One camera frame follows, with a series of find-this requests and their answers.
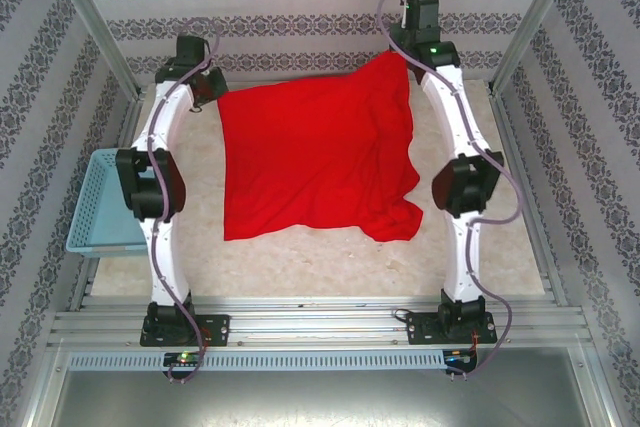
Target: ventilated strip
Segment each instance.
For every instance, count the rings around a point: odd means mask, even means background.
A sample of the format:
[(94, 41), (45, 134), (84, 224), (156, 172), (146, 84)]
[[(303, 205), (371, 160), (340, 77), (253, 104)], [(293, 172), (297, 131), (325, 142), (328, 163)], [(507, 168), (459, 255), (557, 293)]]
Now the ventilated strip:
[[(162, 369), (158, 352), (72, 354), (73, 372), (151, 371)], [(203, 371), (331, 371), (331, 370), (427, 370), (444, 369), (442, 350), (354, 352), (209, 352)]]

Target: work surface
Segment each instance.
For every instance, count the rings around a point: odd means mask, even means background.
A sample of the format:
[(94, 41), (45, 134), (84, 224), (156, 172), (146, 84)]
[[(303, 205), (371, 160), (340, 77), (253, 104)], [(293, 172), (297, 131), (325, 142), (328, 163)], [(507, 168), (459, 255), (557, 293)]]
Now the work surface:
[[(258, 84), (231, 83), (231, 90)], [(485, 84), (465, 88), (477, 123), (492, 150), (503, 150)], [(153, 104), (147, 93), (136, 135)], [(377, 243), (357, 227), (314, 230), (293, 226), (255, 239), (224, 242), (225, 157), (216, 103), (190, 112), (174, 155), (187, 186), (179, 216), (180, 261), (194, 295), (219, 296), (404, 296), (438, 295), (447, 257), (446, 226), (431, 198), (431, 179), (448, 161), (436, 115), (419, 85), (411, 82), (414, 140), (411, 161), (420, 174), (407, 195), (424, 211), (409, 242)], [(501, 178), (487, 216), (513, 212), (515, 195)], [(497, 293), (542, 294), (538, 268), (522, 218), (507, 226), (483, 227), (482, 282)], [(150, 295), (146, 257), (101, 259), (92, 295)]]

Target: red cloth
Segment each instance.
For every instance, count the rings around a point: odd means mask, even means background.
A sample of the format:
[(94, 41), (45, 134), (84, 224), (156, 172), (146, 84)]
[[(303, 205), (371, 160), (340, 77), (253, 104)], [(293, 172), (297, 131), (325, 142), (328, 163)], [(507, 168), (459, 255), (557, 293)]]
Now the red cloth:
[(359, 226), (409, 240), (422, 211), (404, 60), (386, 52), (357, 72), (230, 92), (219, 101), (227, 159), (225, 240), (302, 224)]

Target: enclosure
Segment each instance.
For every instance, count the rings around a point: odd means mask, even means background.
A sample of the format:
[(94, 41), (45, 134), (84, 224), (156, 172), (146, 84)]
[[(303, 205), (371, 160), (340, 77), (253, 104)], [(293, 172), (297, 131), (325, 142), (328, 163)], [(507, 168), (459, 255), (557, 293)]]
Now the enclosure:
[[(516, 223), (483, 227), (481, 280), (513, 325), (467, 382), (394, 318), (436, 310), (446, 270), (430, 183), (448, 152), (413, 74), (410, 242), (303, 226), (223, 241), (218, 108), (186, 115), (180, 256), (197, 312), (231, 319), (192, 383), (159, 372), (181, 349), (139, 345), (144, 238), (138, 255), (67, 250), (91, 155), (140, 134), (185, 25), (211, 38), (215, 21), (233, 91), (355, 71), (388, 49), (378, 1), (1, 0), (0, 425), (640, 424), (639, 0), (439, 0), (473, 115), (525, 197)], [(488, 215), (515, 203), (501, 178)], [(507, 309), (487, 309), (502, 332)]]

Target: basket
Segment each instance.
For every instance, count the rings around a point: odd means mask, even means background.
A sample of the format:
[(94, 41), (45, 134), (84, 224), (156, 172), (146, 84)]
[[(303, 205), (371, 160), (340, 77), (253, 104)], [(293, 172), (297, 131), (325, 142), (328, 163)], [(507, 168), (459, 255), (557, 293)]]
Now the basket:
[(69, 252), (85, 257), (147, 253), (140, 223), (124, 203), (116, 170), (117, 151), (100, 149), (91, 154), (67, 237)]

